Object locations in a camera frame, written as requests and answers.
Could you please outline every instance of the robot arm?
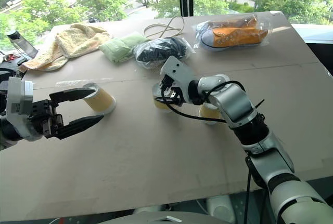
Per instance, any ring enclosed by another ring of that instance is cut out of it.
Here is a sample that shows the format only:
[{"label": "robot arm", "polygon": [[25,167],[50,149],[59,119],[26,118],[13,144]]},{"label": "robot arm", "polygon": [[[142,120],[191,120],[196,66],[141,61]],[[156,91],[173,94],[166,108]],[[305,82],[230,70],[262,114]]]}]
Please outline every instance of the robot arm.
[{"label": "robot arm", "polygon": [[[333,210],[305,181],[294,175],[293,163],[265,117],[249,100],[241,84],[217,75],[195,79],[186,65],[170,57],[161,69],[162,98],[171,107],[211,103],[241,142],[246,163],[258,186],[267,188],[277,223],[330,223]],[[166,89],[174,93],[164,96]]]},{"label": "robot arm", "polygon": [[59,139],[80,133],[97,124],[104,116],[88,116],[64,125],[56,108],[64,101],[75,101],[95,92],[76,88],[50,94],[50,99],[33,101],[33,84],[10,77],[8,81],[6,114],[0,116],[0,150],[26,139],[35,141],[42,136]]}]

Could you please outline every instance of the green cloth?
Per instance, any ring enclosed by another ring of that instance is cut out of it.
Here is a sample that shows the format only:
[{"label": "green cloth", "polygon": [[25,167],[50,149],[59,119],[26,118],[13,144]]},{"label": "green cloth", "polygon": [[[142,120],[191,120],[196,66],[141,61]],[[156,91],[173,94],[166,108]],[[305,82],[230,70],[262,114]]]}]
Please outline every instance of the green cloth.
[{"label": "green cloth", "polygon": [[133,58],[133,47],[146,41],[147,38],[138,32],[133,32],[122,38],[113,38],[100,45],[99,49],[110,61],[119,63]]}]

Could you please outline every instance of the water bottle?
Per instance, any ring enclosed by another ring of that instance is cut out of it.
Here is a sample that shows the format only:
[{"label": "water bottle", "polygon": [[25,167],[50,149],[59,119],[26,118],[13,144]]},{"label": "water bottle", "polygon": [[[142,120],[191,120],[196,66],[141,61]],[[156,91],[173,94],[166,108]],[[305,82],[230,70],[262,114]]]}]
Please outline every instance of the water bottle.
[{"label": "water bottle", "polygon": [[34,58],[38,50],[30,44],[17,30],[7,32],[7,37],[16,49],[19,46],[29,57]]}]

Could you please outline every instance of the yellow towel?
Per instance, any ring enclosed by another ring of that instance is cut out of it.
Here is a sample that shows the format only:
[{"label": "yellow towel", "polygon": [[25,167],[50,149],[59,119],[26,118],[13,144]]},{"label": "yellow towel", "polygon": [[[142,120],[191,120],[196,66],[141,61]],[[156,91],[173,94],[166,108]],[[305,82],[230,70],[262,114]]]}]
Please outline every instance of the yellow towel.
[{"label": "yellow towel", "polygon": [[98,49],[98,46],[110,40],[112,36],[103,28],[84,24],[72,24],[69,29],[56,34],[55,41],[43,54],[23,63],[19,70],[27,69],[53,71],[76,58]]}]

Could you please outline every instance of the plastic bag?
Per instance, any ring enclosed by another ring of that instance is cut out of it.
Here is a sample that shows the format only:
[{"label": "plastic bag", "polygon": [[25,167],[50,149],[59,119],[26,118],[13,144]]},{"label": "plastic bag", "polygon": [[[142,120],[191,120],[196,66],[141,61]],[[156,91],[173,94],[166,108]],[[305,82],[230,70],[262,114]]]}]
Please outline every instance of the plastic bag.
[{"label": "plastic bag", "polygon": [[206,21],[196,26],[194,49],[223,51],[235,46],[268,44],[267,37],[272,32],[269,18],[255,14],[232,16],[223,21]]},{"label": "plastic bag", "polygon": [[133,54],[139,65],[153,69],[165,63],[169,56],[179,60],[188,58],[193,49],[184,38],[157,38],[134,47]]}]

